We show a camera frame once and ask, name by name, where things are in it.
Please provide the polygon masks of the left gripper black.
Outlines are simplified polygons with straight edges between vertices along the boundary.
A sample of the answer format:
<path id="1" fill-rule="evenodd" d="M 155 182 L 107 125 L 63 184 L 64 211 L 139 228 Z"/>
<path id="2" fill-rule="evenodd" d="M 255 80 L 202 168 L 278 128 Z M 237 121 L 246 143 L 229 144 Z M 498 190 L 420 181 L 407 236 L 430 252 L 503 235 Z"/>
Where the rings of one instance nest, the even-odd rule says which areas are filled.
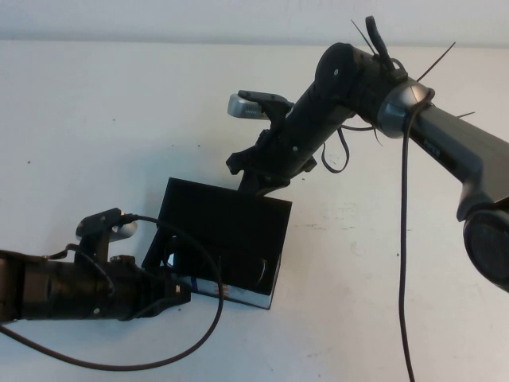
<path id="1" fill-rule="evenodd" d="M 191 301 L 191 289 L 138 267 L 133 256 L 114 256 L 104 265 L 107 292 L 94 303 L 93 318 L 130 321 L 154 318 Z"/>

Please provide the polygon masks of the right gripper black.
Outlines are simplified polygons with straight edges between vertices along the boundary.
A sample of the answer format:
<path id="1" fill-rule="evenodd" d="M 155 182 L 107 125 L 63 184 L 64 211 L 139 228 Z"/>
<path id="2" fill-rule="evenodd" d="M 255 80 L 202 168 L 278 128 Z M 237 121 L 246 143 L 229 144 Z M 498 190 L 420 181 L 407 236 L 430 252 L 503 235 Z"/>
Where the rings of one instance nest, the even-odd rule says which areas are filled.
<path id="1" fill-rule="evenodd" d="M 250 148 L 227 160 L 232 174 L 242 171 L 238 191 L 265 197 L 289 186 L 301 172 L 311 170 L 314 153 L 342 123 L 342 107 L 294 106 L 282 124 L 263 131 Z"/>

